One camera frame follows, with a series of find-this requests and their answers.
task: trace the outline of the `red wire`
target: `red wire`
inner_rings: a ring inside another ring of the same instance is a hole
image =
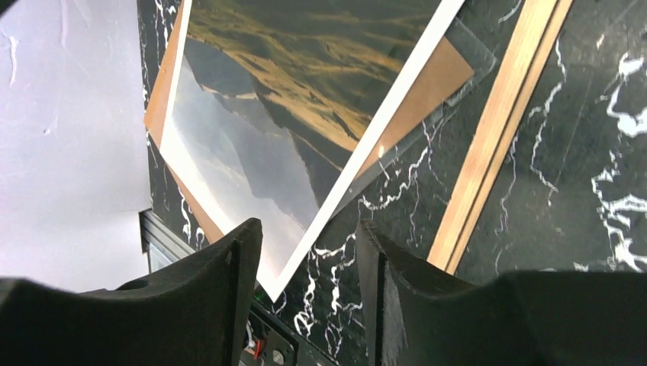
[[[259,339],[258,342],[256,342],[256,352],[254,352],[254,359],[258,359],[259,355],[261,354],[261,344],[262,341]]]

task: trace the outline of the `marble floor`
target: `marble floor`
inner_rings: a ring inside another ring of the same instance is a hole
[[[177,1],[139,0],[144,97]],[[501,59],[520,0],[467,1],[459,19]],[[457,276],[482,284],[514,269],[647,268],[647,0],[575,2],[497,177]],[[354,260],[359,218],[426,257],[496,69],[336,215],[276,303],[297,334],[343,365],[364,365]],[[155,212],[196,249],[198,224],[153,144]]]

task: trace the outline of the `white wall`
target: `white wall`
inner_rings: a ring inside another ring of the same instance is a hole
[[[0,18],[0,276],[71,291],[147,273],[135,1],[19,0]]]

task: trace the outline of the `black plastic part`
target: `black plastic part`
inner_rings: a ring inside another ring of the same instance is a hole
[[[298,366],[333,366],[336,363],[320,350],[313,347],[309,341],[298,335],[290,327],[286,326],[276,315],[270,313],[260,303],[252,302],[252,308],[249,312],[250,319],[255,317],[264,322],[273,332],[277,332],[287,342],[289,342],[296,351],[295,362]],[[247,363],[246,366],[255,366],[253,362]]]
[[[0,280],[0,364],[238,365],[261,242],[249,219],[115,291]]]
[[[362,221],[370,365],[647,364],[647,274],[515,271],[475,287]]]
[[[297,364],[298,343],[283,331],[261,319],[255,311],[249,312],[249,322],[253,335],[262,342],[258,358],[243,352],[240,360],[247,366],[295,366]],[[273,352],[281,352],[283,363],[274,362]]]

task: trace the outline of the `wooden stick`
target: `wooden stick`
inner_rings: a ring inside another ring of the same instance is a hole
[[[490,195],[490,191],[492,189],[492,186],[494,185],[494,180],[496,179],[501,168],[501,164],[503,163],[507,151],[510,148],[512,139],[517,132],[517,128],[519,126],[521,118],[523,117],[523,112],[526,110],[528,102],[530,101],[530,97],[532,96],[533,91],[537,86],[539,77],[541,76],[542,70],[546,65],[546,61],[548,61],[549,55],[552,51],[552,46],[557,39],[559,31],[562,29],[562,24],[566,19],[566,14],[568,13],[568,10],[570,9],[572,3],[573,0],[559,0],[559,3],[555,8],[555,13],[550,19],[550,23],[548,25],[548,28],[546,29],[546,32],[544,33],[544,38],[539,45],[539,49],[537,50],[533,64],[530,66],[530,71],[528,72],[528,76],[526,77],[526,82],[523,84],[519,98],[517,99],[517,102],[514,105],[514,109],[512,110],[510,121],[506,126],[504,135],[499,141],[497,151],[495,152],[492,163],[490,164],[490,169],[486,173],[485,180],[483,181],[483,185],[481,186],[481,190],[479,190],[478,196],[476,197],[476,200],[474,202],[474,207],[472,208],[472,211],[465,223],[465,227],[461,233],[461,236],[459,237],[458,245],[456,246],[453,256],[449,261],[449,266],[446,269],[447,273],[453,275],[459,266],[463,252],[465,251],[465,248],[467,248],[469,238],[472,236],[472,232],[474,231],[474,228],[478,221],[478,217],[481,216],[483,206],[485,205],[485,202]]]
[[[427,261],[444,271],[474,207],[478,191],[517,102],[539,42],[558,0],[527,0],[472,140],[452,199],[443,215]]]

